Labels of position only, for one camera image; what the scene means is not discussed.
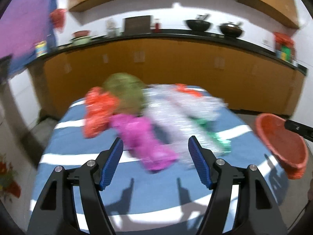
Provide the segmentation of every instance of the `red bucket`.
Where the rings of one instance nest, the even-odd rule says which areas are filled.
[[[285,120],[263,113],[255,120],[256,133],[284,168],[289,179],[300,179],[309,153],[304,139],[284,127]]]

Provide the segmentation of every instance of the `countertop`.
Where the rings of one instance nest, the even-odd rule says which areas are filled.
[[[30,62],[26,66],[30,66],[31,64],[33,64],[34,62],[38,60],[44,61],[46,59],[49,59],[63,52],[75,51],[77,49],[92,47],[92,46],[100,45],[100,44],[107,43],[107,42],[136,39],[136,38],[180,38],[180,39],[194,39],[194,40],[215,42],[215,43],[219,43],[219,44],[223,44],[223,45],[227,45],[227,46],[231,46],[235,48],[240,48],[243,50],[247,50],[250,52],[267,56],[273,60],[280,62],[281,64],[285,66],[290,67],[293,70],[298,70],[304,75],[307,75],[306,67],[300,64],[298,64],[298,67],[296,67],[290,64],[289,62],[285,62],[277,58],[275,52],[272,52],[258,45],[252,44],[250,42],[232,38],[232,37],[227,37],[222,34],[213,34],[209,32],[195,32],[191,30],[180,30],[180,29],[162,29],[160,33],[144,33],[144,34],[136,34],[136,35],[128,35],[128,36],[122,35],[122,36],[113,37],[113,38],[97,37],[97,38],[94,38],[93,41],[87,44],[77,45],[77,46],[68,46],[68,47],[63,46],[63,48],[58,47],[54,51],[36,58],[34,61]]]

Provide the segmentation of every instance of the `striped tablecloth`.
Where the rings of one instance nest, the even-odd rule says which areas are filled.
[[[54,167],[79,167],[110,148],[117,137],[114,129],[85,139],[82,134],[85,104],[78,100],[55,127],[41,158],[30,204],[33,210],[40,192]],[[280,203],[287,191],[284,170],[251,128],[229,109],[222,108],[214,131],[231,140],[232,152],[223,158],[233,166],[256,164]],[[128,151],[123,152],[111,185],[101,192],[105,209],[118,234],[195,234],[206,211],[212,191],[201,182],[195,169],[176,162],[157,173],[146,171]],[[74,188],[75,205],[81,230],[88,231],[79,188]],[[238,186],[233,186],[224,232],[232,229],[237,207]]]

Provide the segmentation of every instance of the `metal screw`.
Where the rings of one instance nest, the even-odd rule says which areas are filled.
[[[251,170],[253,170],[253,171],[256,171],[256,170],[258,169],[258,167],[256,167],[256,165],[254,165],[254,164],[251,164],[251,165],[249,166],[249,168],[250,168]]]
[[[89,167],[92,167],[92,166],[94,166],[95,164],[96,164],[95,160],[89,160],[89,161],[87,162],[87,166],[89,166]]]
[[[224,164],[225,164],[225,161],[224,161],[223,159],[217,159],[217,160],[216,160],[216,163],[217,163],[218,165],[224,165]]]
[[[62,169],[63,169],[62,166],[57,166],[54,168],[56,172],[60,172]]]

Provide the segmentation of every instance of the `blue gripper pad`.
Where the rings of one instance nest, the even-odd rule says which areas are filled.
[[[210,168],[205,162],[200,149],[198,145],[196,144],[195,140],[193,137],[190,137],[188,140],[188,149],[189,153],[191,155],[191,158],[193,160],[193,163],[196,167],[196,170],[198,172],[198,176],[201,180],[201,182],[209,188],[210,185],[212,184],[212,181],[210,179]]]
[[[99,183],[102,190],[111,183],[118,162],[122,156],[123,148],[123,141],[119,139],[102,169],[101,181]]]

